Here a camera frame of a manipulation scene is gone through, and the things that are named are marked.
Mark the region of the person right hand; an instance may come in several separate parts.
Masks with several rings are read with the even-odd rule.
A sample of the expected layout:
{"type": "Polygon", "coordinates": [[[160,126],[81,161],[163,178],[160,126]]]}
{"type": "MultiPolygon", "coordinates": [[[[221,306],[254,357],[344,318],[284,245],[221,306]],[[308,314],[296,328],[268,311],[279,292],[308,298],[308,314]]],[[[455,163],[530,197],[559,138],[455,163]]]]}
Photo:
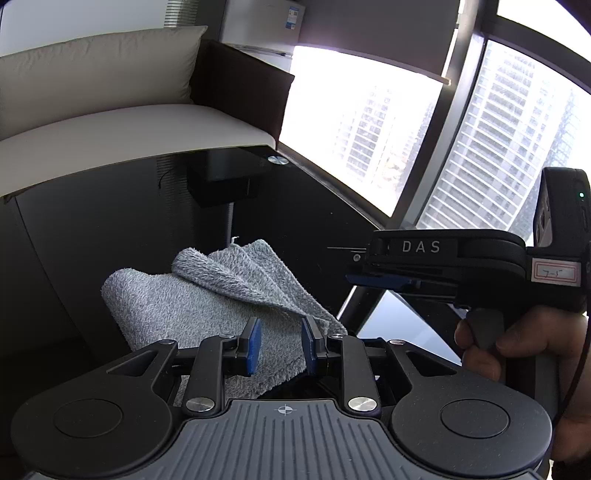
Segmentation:
{"type": "MultiPolygon", "coordinates": [[[[501,364],[533,368],[533,385],[548,380],[564,399],[583,351],[588,318],[583,314],[537,307],[496,340],[497,354],[477,346],[466,319],[455,331],[464,351],[463,366],[494,381],[501,364]]],[[[552,459],[582,461],[590,457],[590,363],[586,362],[570,403],[555,428],[552,459]]]]}

